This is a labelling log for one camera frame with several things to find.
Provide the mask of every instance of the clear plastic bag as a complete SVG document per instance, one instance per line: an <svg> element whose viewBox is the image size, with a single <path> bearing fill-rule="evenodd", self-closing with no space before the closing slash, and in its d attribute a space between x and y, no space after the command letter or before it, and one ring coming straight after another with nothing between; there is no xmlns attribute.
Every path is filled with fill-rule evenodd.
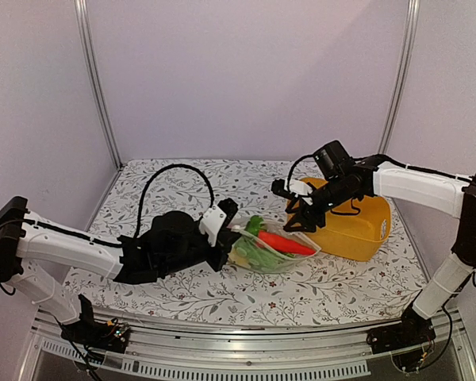
<svg viewBox="0 0 476 381"><path fill-rule="evenodd" d="M278 222L266 220L263 226L266 227L267 232L285 237L314 250L314 253L310 256L279 252L258 237L247 232L245 230L247 222L248 219L240 219L231 224L232 229L242 235L232 246L232 250L229 253L229 260L238 266L262 274L278 274L291 270L303 260L315 256L321 250L305 234L285 232L282 225Z"/></svg>

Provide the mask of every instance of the white wall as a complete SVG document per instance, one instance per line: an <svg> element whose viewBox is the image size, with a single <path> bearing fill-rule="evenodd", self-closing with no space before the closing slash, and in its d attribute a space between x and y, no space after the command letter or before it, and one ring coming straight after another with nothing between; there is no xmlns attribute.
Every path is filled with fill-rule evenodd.
<svg viewBox="0 0 476 381"><path fill-rule="evenodd" d="M407 1L89 2L125 160L377 150Z"/></svg>
<svg viewBox="0 0 476 381"><path fill-rule="evenodd" d="M476 1L421 2L416 43L388 153L451 173L476 172ZM455 242L457 221L401 204L434 271ZM459 297L476 353L476 289Z"/></svg>
<svg viewBox="0 0 476 381"><path fill-rule="evenodd" d="M74 3L0 0L0 208L21 194L82 229L112 175ZM0 291L0 380L13 378L34 314Z"/></svg>

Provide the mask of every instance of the yellow container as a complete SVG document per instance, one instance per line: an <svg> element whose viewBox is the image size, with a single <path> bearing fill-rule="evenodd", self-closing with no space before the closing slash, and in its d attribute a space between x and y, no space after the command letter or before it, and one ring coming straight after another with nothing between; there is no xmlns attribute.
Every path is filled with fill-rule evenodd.
<svg viewBox="0 0 476 381"><path fill-rule="evenodd" d="M305 183L322 187L323 179L305 178ZM361 212L357 216L338 216L326 213L326 226L307 237L321 247L322 252L350 260L367 261L379 250L390 235L390 204L382 197L368 197L353 201ZM336 212L353 212L351 201L334 209Z"/></svg>

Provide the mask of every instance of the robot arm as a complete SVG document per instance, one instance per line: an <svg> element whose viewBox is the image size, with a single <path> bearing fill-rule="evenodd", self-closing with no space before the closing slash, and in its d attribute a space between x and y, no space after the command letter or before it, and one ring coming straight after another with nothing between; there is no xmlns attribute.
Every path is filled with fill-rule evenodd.
<svg viewBox="0 0 476 381"><path fill-rule="evenodd" d="M275 194L291 200L286 211L294 215L284 228L287 231L315 232L324 227L327 211L365 195L415 202L460 219L452 253L406 308L401 323L371 330L368 341L374 352L385 352L435 338L430 318L476 270L476 175L451 176L406 166L384 155L354 160L337 140L312 157L328 180L324 186L315 189L291 179L272 184Z"/></svg>
<svg viewBox="0 0 476 381"><path fill-rule="evenodd" d="M57 283L35 260L92 271L115 282L139 284L206 261L219 271L240 236L227 229L237 211L228 198L200 221L181 211L153 219L140 237L101 237L71 229L27 210L15 197L0 211L0 283L15 287L61 324L62 338L124 352L128 326L94 320L92 305Z"/></svg>

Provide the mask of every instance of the patterned table surface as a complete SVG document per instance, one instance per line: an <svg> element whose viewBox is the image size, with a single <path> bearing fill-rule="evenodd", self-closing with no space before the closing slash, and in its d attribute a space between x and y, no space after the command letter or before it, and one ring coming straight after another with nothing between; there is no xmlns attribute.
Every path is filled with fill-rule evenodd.
<svg viewBox="0 0 476 381"><path fill-rule="evenodd" d="M239 216L261 214L284 220L285 201L270 191L290 162L244 160L133 160L127 164L101 208L92 233L132 235L143 185L161 167L192 164L209 177L216 199L231 197ZM294 178L321 177L302 163ZM184 210L197 217L209 194L192 172L175 169L150 187L143 227L155 215ZM97 306L187 321L228 325L330 325L397 318L425 285L415 252L392 206L390 238L369 262L319 254L281 275L261 275L235 265L218 273L207 264L180 271L157 283L129 286L71 269L65 286Z"/></svg>

